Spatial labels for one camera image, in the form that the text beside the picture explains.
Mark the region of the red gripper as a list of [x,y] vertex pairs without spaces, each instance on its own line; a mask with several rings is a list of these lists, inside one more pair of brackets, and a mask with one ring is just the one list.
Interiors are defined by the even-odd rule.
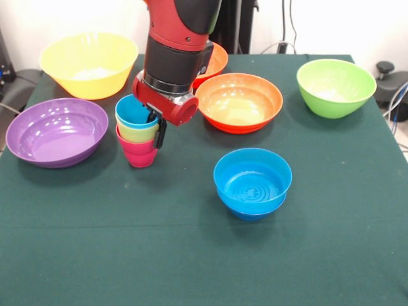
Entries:
[[161,93],[144,80],[145,72],[137,73],[133,81],[133,94],[149,109],[147,123],[157,120],[154,125],[154,146],[161,149],[163,146],[167,121],[175,126],[189,122],[198,109],[198,98],[192,91],[181,96]]

